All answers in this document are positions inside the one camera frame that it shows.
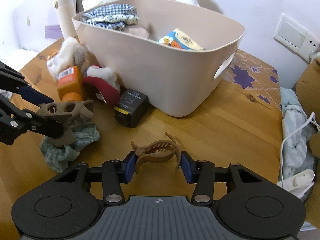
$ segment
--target purple flower pattern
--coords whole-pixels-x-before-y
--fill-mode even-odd
[[[248,72],[245,69],[241,69],[236,65],[235,65],[235,68],[230,68],[230,69],[236,75],[235,76],[236,84],[239,84],[243,89],[246,89],[247,87],[253,88],[253,85],[251,83],[255,81],[255,79],[249,76]]]
[[[250,66],[250,69],[257,74],[260,73],[260,70],[254,66]]]
[[[270,101],[268,100],[268,98],[265,98],[263,95],[258,95],[258,98],[262,99],[263,101],[267,102],[268,104],[270,104]]]
[[[274,83],[278,83],[278,80],[274,76],[269,76],[270,80]]]

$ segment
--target barcode label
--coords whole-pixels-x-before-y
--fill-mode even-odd
[[[68,68],[68,69],[66,69],[66,70],[64,70],[64,71],[61,71],[60,72],[60,74],[59,74],[59,76],[58,76],[58,79],[61,79],[61,78],[63,78],[63,77],[65,77],[65,76],[67,76],[67,75],[71,75],[71,74],[73,74],[75,71],[74,71],[74,69],[71,67],[71,68]]]

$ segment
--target checkered fabric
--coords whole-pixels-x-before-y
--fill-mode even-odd
[[[77,141],[63,147],[55,147],[48,143],[45,136],[41,142],[40,150],[44,155],[45,163],[55,172],[61,173],[68,168],[68,163],[74,161],[80,151],[92,142],[100,140],[100,134],[95,124],[87,124],[85,127],[75,127],[72,129]]]
[[[84,13],[81,20],[90,25],[121,31],[126,24],[140,22],[137,9],[129,4],[110,4]]]

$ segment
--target crosshair logo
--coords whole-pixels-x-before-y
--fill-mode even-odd
[[[155,202],[157,204],[162,204],[164,202],[164,200],[162,200],[161,198],[158,198],[158,199],[155,200]]]

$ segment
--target snack package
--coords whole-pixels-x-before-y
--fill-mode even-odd
[[[205,50],[179,28],[161,38],[159,43],[178,49]]]

